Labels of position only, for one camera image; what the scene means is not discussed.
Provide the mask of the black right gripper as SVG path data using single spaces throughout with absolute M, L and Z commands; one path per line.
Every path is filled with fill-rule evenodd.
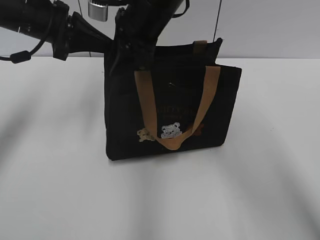
M 129 63 L 146 71 L 154 63 L 156 38 L 148 37 L 147 15 L 135 7 L 121 7 L 115 17 L 114 60 L 111 71 Z

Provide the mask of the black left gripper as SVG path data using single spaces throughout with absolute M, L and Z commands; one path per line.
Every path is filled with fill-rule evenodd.
M 68 16 L 65 34 L 68 52 L 106 53 L 111 50 L 113 40 L 90 25 L 78 12 Z

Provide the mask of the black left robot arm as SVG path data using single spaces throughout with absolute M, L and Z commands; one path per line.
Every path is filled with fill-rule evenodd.
M 0 59 L 14 64 L 29 61 L 44 43 L 50 43 L 52 56 L 62 61 L 72 53 L 103 54 L 111 49 L 111 38 L 90 25 L 80 13 L 69 14 L 69 10 L 61 0 L 2 0 L 1 28 L 38 39 L 39 43 L 32 50 Z

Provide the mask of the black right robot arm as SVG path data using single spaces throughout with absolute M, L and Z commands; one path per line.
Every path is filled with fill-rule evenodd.
M 120 8 L 115 17 L 114 59 L 109 72 L 127 61 L 138 70 L 149 69 L 158 38 L 181 4 L 181 0 L 129 0 L 126 8 Z

